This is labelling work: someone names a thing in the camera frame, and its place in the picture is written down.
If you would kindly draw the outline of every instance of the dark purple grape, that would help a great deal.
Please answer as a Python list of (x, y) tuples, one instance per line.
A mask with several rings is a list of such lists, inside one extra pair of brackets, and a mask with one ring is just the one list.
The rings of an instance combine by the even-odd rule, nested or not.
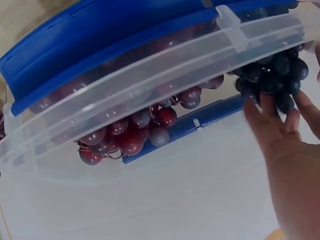
[(107, 130), (105, 127), (98, 129), (86, 136), (81, 137), (79, 140), (88, 146), (97, 145), (104, 139)]
[(292, 80), (288, 78), (283, 82), (283, 90), (285, 90), (288, 94), (295, 96), (299, 93), (301, 88), (300, 80)]
[(235, 81), (235, 89), (240, 93), (241, 92), (241, 88), (243, 86), (243, 84), (245, 83), (245, 81), (243, 81), (241, 78), (238, 78), (236, 81)]
[(124, 134), (116, 137), (121, 151), (128, 156), (134, 156), (141, 152), (144, 141), (138, 129), (129, 129)]
[(257, 86), (246, 82), (241, 88), (241, 97), (245, 101), (251, 101), (255, 104), (260, 102), (260, 93)]
[(217, 76), (215, 78), (212, 78), (212, 79), (209, 79), (203, 83), (201, 83), (199, 85), (200, 88), (202, 89), (218, 89), (221, 87), (221, 85), (224, 83), (224, 76), (221, 75), (221, 76)]
[(191, 109), (195, 109), (196, 107), (198, 107), (200, 102), (201, 102), (201, 98), (199, 97), (195, 101), (181, 101), (180, 104), (183, 108), (191, 110)]
[(245, 74), (245, 71), (242, 67), (239, 67), (239, 68), (233, 70), (232, 73), (241, 78)]
[(162, 108), (170, 108), (174, 105), (174, 101), (171, 98), (168, 98), (168, 99), (165, 99), (165, 100), (159, 102), (159, 105)]
[(155, 119), (162, 127), (168, 128), (176, 124), (177, 113), (171, 107), (161, 108), (155, 116)]
[(264, 74), (262, 66), (256, 62), (253, 62), (245, 66), (244, 72), (245, 79), (247, 79), (251, 83), (259, 82), (262, 75)]
[(300, 58), (291, 60), (289, 76), (294, 80), (305, 80), (309, 75), (308, 65)]
[(202, 89), (198, 86), (189, 88), (178, 94), (178, 98), (181, 101), (195, 101), (201, 95)]
[(108, 126), (108, 130), (112, 135), (121, 135), (128, 128), (129, 122), (127, 118), (120, 119)]
[(101, 162), (104, 158), (102, 155), (94, 154), (89, 150), (79, 149), (79, 155), (81, 160), (88, 165), (94, 166)]
[(152, 145), (160, 148), (169, 143), (170, 135), (165, 127), (154, 126), (150, 130), (149, 139)]
[(300, 53), (303, 49), (305, 49), (305, 44), (302, 43), (295, 47), (295, 49)]
[(279, 78), (270, 73), (266, 73), (260, 81), (260, 89), (265, 94), (274, 94), (281, 84)]
[(299, 2), (298, 2), (298, 1), (295, 1), (295, 2), (293, 2), (293, 3), (287, 4), (287, 7), (288, 7), (289, 9), (296, 9), (296, 8), (298, 7), (298, 5), (299, 5)]
[(138, 128), (142, 129), (150, 123), (151, 115), (149, 109), (145, 108), (141, 111), (138, 111), (130, 116), (133, 124)]
[(94, 154), (113, 154), (116, 152), (118, 144), (113, 135), (107, 134), (103, 140), (97, 145), (89, 146), (89, 149)]
[(256, 61), (258, 64), (261, 64), (261, 65), (268, 65), (269, 63), (271, 63), (272, 59), (274, 58), (273, 55), (270, 55), (270, 56), (267, 56), (265, 58), (262, 58), (258, 61)]
[(299, 57), (299, 52), (295, 47), (285, 50), (283, 53), (289, 59), (297, 59)]
[(284, 54), (276, 54), (273, 57), (272, 66), (280, 77), (286, 76), (290, 72), (290, 61)]
[(286, 115), (295, 108), (294, 101), (286, 91), (278, 91), (274, 99), (277, 108)]

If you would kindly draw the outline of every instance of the grape bunch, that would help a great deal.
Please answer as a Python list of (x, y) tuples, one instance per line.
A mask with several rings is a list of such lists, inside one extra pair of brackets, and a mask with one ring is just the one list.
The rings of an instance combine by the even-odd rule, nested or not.
[[(202, 89), (218, 89), (223, 82), (223, 75), (209, 79), (199, 86), (189, 88), (81, 137), (77, 141), (81, 160), (93, 166), (104, 158), (113, 159), (111, 155), (118, 151), (121, 152), (120, 157), (134, 156), (140, 153), (147, 139), (158, 148), (168, 144), (168, 128), (175, 125), (178, 119), (173, 107), (180, 104), (185, 109), (195, 109), (200, 104)], [(61, 139), (54, 139), (58, 143), (63, 143), (65, 138), (68, 138), (65, 135), (58, 137)]]
[(294, 108), (301, 81), (309, 74), (308, 65), (299, 58), (304, 44), (270, 55), (232, 71), (239, 78), (235, 88), (245, 101), (260, 103), (260, 93), (273, 95), (277, 108), (288, 114)]

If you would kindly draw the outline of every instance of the red grape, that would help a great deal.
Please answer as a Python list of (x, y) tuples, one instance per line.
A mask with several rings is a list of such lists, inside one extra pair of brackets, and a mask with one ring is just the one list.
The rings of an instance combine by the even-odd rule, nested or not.
[(87, 144), (88, 146), (97, 145), (103, 140), (106, 131), (106, 128), (103, 127), (98, 129), (97, 131), (94, 131), (86, 136), (81, 137), (79, 140), (84, 144)]
[(57, 136), (54, 136), (53, 138), (51, 138), (51, 141), (56, 144), (56, 145), (60, 145), (63, 144), (67, 141), (69, 141), (70, 138), (70, 134), (67, 132), (62, 132), (60, 134), (58, 134)]
[(192, 88), (189, 88), (189, 89), (179, 93), (178, 98), (181, 101), (192, 102), (192, 101), (199, 99), (201, 92), (202, 92), (202, 89), (200, 87), (194, 86)]
[(94, 154), (113, 154), (118, 150), (118, 144), (114, 136), (106, 134), (101, 142), (97, 145), (89, 146)]
[(149, 125), (145, 126), (144, 128), (140, 128), (139, 133), (142, 137), (143, 142), (145, 142), (149, 137)]
[(125, 155), (134, 156), (140, 153), (144, 146), (143, 139), (137, 129), (129, 129), (117, 136), (116, 141)]
[(83, 150), (79, 149), (79, 155), (81, 160), (88, 165), (94, 166), (101, 162), (101, 160), (104, 158), (102, 155), (94, 154), (90, 152), (89, 150)]
[(150, 123), (151, 116), (149, 110), (146, 108), (132, 114), (130, 119), (138, 129), (142, 129)]
[(120, 119), (108, 126), (108, 130), (112, 135), (121, 135), (128, 128), (129, 122), (127, 118)]
[(53, 104), (59, 102), (62, 98), (63, 97), (60, 95), (60, 93), (55, 91), (41, 98), (38, 102), (33, 104), (29, 109), (34, 114), (39, 114), (44, 110), (46, 110), (47, 108), (51, 107)]
[(90, 83), (91, 82), (89, 81), (89, 79), (87, 79), (84, 75), (80, 75), (67, 84), (63, 85), (60, 88), (60, 92), (64, 97), (67, 97), (88, 86)]
[(155, 117), (156, 121), (163, 127), (171, 127), (177, 122), (177, 113), (171, 108), (161, 108)]
[(202, 89), (218, 89), (224, 83), (224, 76), (217, 76), (215, 78), (209, 79), (199, 85)]

